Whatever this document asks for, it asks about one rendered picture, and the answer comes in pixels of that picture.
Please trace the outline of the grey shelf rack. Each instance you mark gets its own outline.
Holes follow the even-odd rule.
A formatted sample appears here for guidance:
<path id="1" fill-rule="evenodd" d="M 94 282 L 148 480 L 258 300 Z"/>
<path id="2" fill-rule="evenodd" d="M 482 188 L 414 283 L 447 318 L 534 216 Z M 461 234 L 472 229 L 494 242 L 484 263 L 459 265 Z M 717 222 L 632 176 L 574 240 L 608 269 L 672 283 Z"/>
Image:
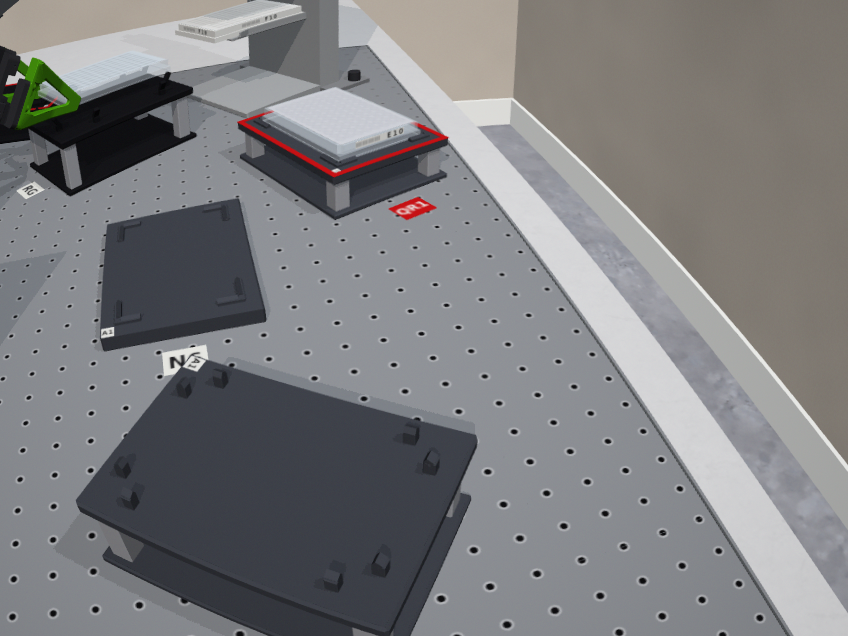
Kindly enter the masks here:
<path id="1" fill-rule="evenodd" d="M 302 6 L 303 13 L 227 39 L 248 36 L 249 66 L 194 86 L 188 98 L 250 118 L 339 81 L 339 0 L 267 1 Z"/>

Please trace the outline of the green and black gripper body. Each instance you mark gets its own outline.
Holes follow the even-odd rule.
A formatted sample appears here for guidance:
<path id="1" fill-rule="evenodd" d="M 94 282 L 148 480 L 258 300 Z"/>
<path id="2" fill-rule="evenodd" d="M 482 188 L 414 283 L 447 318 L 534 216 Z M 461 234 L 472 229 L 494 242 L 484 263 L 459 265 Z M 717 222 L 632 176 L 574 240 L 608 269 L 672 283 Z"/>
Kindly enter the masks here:
<path id="1" fill-rule="evenodd" d="M 5 48 L 0 63 L 0 124 L 10 129 L 16 129 L 18 125 L 31 84 L 30 81 L 19 78 L 11 103 L 7 102 L 8 98 L 3 95 L 8 76 L 16 75 L 20 59 L 15 51 Z"/>

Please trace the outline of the grey perforated work table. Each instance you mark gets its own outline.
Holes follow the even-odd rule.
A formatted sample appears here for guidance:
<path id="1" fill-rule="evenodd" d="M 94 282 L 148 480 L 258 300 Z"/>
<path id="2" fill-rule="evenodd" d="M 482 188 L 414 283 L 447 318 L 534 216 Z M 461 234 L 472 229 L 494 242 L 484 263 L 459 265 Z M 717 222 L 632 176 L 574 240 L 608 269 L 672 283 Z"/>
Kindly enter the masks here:
<path id="1" fill-rule="evenodd" d="M 448 140 L 447 177 L 337 220 L 244 160 L 247 119 L 73 196 L 0 144 L 0 636 L 268 636 L 106 561 L 76 499 L 208 360 L 475 434 L 410 636 L 794 636 L 560 282 Z M 25 199 L 17 190 L 44 190 Z M 437 207 L 404 219 L 389 208 Z M 266 322 L 104 351 L 107 224 L 240 200 Z"/>

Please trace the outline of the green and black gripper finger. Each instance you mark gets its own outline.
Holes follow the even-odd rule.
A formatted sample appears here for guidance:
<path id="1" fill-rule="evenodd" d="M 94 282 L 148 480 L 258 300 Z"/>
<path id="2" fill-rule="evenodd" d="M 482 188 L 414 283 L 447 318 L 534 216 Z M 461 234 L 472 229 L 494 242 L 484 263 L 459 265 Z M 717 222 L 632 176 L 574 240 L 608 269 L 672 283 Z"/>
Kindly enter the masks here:
<path id="1" fill-rule="evenodd" d="M 29 66 L 27 66 L 24 62 L 22 62 L 22 61 L 20 60 L 20 64 L 19 64 L 19 67 L 18 67 L 17 71 L 18 71 L 19 73 L 21 73 L 23 76 L 26 76 L 26 73 L 27 73 L 28 67 L 29 67 Z M 38 96 L 38 90 L 40 90 L 40 85 L 38 86 L 38 89 L 37 89 L 37 92 L 36 92 L 36 95 L 35 95 L 34 100 L 35 100 L 35 99 L 39 99 L 39 98 L 41 98 L 41 97 L 39 97 L 39 96 Z M 5 97 L 7 97 L 7 98 L 8 98 L 7 102 L 11 103 L 14 93 L 10 93 L 10 94 L 3 94 L 3 95 L 4 95 Z"/>
<path id="2" fill-rule="evenodd" d="M 15 130 L 22 130 L 51 118 L 78 110 L 81 97 L 63 80 L 61 80 L 42 60 L 32 57 L 25 79 L 30 81 L 31 84 Z M 67 102 L 66 104 L 30 112 L 38 86 L 39 84 L 42 84 L 43 80 L 48 82 L 53 88 L 61 93 L 67 99 Z"/>

